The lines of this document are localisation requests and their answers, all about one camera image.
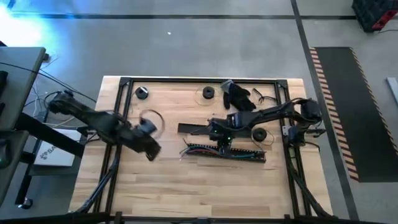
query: black glove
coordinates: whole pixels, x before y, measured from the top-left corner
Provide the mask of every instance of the black glove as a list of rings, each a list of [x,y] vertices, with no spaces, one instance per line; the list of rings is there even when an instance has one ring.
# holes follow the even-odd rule
[[[232,104],[239,111],[252,111],[256,109],[254,103],[252,103],[248,96],[250,92],[241,88],[235,83],[229,85],[228,93],[224,92],[224,107],[229,109]]]

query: orange and black striped tape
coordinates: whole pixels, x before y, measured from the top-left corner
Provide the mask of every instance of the orange and black striped tape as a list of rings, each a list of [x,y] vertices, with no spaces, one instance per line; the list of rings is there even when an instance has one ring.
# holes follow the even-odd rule
[[[387,126],[386,120],[383,118],[383,114],[380,112],[380,108],[379,108],[379,106],[377,105],[376,99],[375,99],[375,97],[374,97],[374,95],[373,95],[373,92],[372,92],[371,87],[369,86],[368,80],[367,80],[366,77],[365,77],[365,74],[364,74],[364,72],[363,72],[362,66],[361,66],[361,64],[359,64],[359,60],[358,60],[358,58],[357,58],[357,56],[356,56],[356,54],[355,54],[355,52],[354,52],[354,49],[352,49],[352,48],[350,48],[350,49],[351,49],[351,52],[353,53],[353,56],[354,56],[354,59],[355,59],[357,65],[358,65],[359,71],[361,71],[363,80],[364,80],[364,82],[365,82],[365,84],[366,84],[366,87],[367,87],[368,90],[369,90],[369,93],[370,93],[370,95],[371,95],[371,98],[372,98],[372,100],[373,100],[373,103],[374,103],[374,105],[376,106],[377,111],[379,112],[381,121],[383,122],[383,125],[384,125],[384,127],[386,128],[386,130],[387,130],[387,134],[388,134],[388,136],[390,137],[390,141],[391,141],[392,145],[394,146],[394,149],[396,150],[396,154],[397,154],[397,156],[398,156],[398,148],[397,148],[397,145],[396,145],[395,142],[394,142],[394,138],[392,138],[392,134],[391,134],[391,132],[390,132],[390,129],[389,129],[388,126]]]
[[[335,130],[338,144],[340,146],[341,153],[343,155],[343,159],[344,159],[344,161],[346,163],[346,167],[348,169],[348,175],[353,180],[358,181],[359,177],[358,177],[358,173],[356,171],[356,166],[355,166],[355,162],[353,159],[353,155],[351,154],[351,151],[349,149],[347,139],[344,134],[343,126],[341,125],[341,121],[339,119],[335,103],[333,102],[333,97],[329,90],[326,76],[323,73],[322,64],[321,64],[321,61],[319,61],[319,57],[318,57],[318,52],[315,48],[310,47],[310,53],[311,53],[313,64],[315,66],[315,70],[317,71],[317,77],[318,77],[318,81],[319,81],[321,89],[322,89],[323,98],[325,100],[326,107],[328,108],[329,117],[331,119],[333,129]]]

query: wooden table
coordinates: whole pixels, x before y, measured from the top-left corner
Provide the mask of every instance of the wooden table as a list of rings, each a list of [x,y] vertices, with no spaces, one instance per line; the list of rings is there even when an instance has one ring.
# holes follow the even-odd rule
[[[113,109],[119,79],[104,77],[96,110]],[[301,79],[287,81],[291,98],[305,98]],[[201,89],[208,85],[216,89],[216,96],[210,102],[201,97]],[[140,86],[147,87],[150,95],[144,101],[138,100],[135,95],[132,97],[128,119],[137,124],[140,111],[153,109],[160,112],[166,121],[165,132],[158,139],[162,151],[154,162],[149,162],[145,155],[123,148],[112,213],[122,211],[127,216],[148,217],[230,218],[282,218],[284,214],[292,214],[278,121],[258,125],[274,136],[273,143],[270,134],[264,141],[270,146],[262,146],[266,151],[265,164],[198,156],[180,159],[179,151],[185,148],[183,138],[192,143],[216,143],[210,141],[208,136],[177,134],[178,123],[207,124],[210,117],[225,118],[235,111],[224,109],[219,84],[134,82],[133,91]],[[269,85],[241,86],[249,91],[255,87],[263,95],[275,96],[274,88]],[[256,94],[250,97],[259,109],[275,106],[272,100],[259,104]],[[148,118],[159,126],[158,117],[148,115]],[[250,139],[235,139],[233,147],[259,150]],[[96,187],[104,149],[103,142],[92,142],[86,146],[70,210],[80,207]],[[308,145],[301,148],[301,154],[308,188],[323,208],[331,213],[318,149]],[[300,190],[296,188],[300,212],[303,213]],[[107,194],[108,189],[105,189],[101,211],[105,208]]]

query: gray floor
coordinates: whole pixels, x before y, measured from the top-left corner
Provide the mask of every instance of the gray floor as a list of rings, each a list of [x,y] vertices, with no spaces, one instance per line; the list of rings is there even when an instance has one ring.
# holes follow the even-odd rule
[[[351,1],[347,0],[297,2],[302,15],[353,15]],[[18,2],[14,10],[93,14],[293,14],[289,0],[31,0]],[[29,41],[30,35],[24,34],[25,39],[9,40],[9,43],[4,40],[5,43],[44,46],[50,55],[58,58],[45,70],[94,98],[103,75],[303,78],[307,95],[315,97],[294,20],[36,21],[34,30],[38,30],[41,38]],[[356,21],[306,20],[303,25],[312,47],[354,48],[394,138],[398,139],[398,107],[385,82],[386,77],[398,77],[398,32],[365,34]],[[386,29],[398,29],[398,21],[391,21]],[[59,89],[43,78],[38,78],[37,84],[39,94]],[[326,137],[319,143],[333,211],[347,218]],[[35,205],[30,210],[18,210],[13,202],[23,171],[21,165],[7,200],[0,208],[0,217],[67,212],[75,175],[35,177],[29,189],[29,197],[35,200]],[[396,223],[397,183],[352,182],[351,188],[362,220]]]

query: black floor mat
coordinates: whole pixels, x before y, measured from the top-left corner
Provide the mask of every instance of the black floor mat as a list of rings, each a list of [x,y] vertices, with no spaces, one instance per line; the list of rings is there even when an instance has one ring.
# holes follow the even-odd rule
[[[355,53],[349,47],[310,51],[349,176],[397,182],[397,146]]]

